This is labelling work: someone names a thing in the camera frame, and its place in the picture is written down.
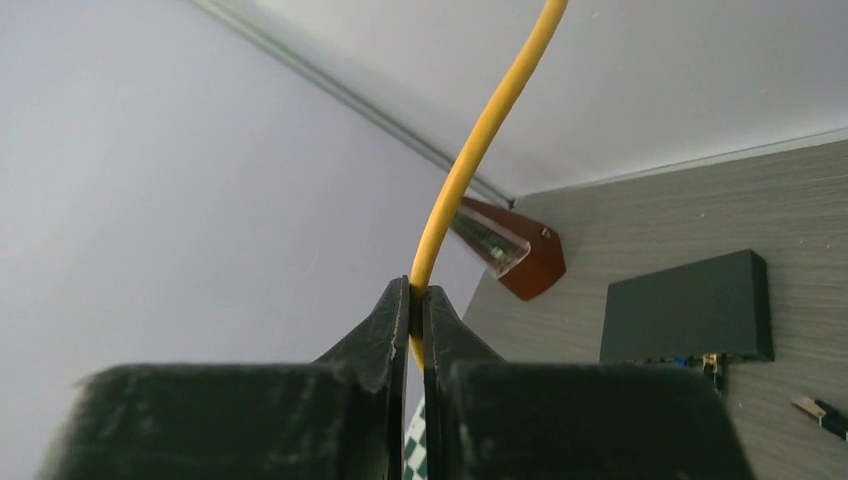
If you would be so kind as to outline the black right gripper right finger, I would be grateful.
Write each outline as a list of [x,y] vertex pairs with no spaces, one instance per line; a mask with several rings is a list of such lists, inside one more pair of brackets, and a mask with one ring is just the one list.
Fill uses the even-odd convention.
[[510,363],[445,291],[422,307],[432,479],[750,479],[701,376],[632,365]]

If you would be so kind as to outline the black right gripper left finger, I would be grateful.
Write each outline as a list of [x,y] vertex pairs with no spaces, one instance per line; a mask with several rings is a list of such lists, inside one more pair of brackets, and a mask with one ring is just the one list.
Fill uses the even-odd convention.
[[399,479],[410,286],[308,363],[138,363],[86,377],[40,479]]

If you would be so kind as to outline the dark grey network switch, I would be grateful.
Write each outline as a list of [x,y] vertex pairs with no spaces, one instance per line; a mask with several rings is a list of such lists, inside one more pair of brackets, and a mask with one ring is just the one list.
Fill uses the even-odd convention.
[[775,358],[768,267],[756,252],[741,250],[609,285],[601,362],[708,354]]

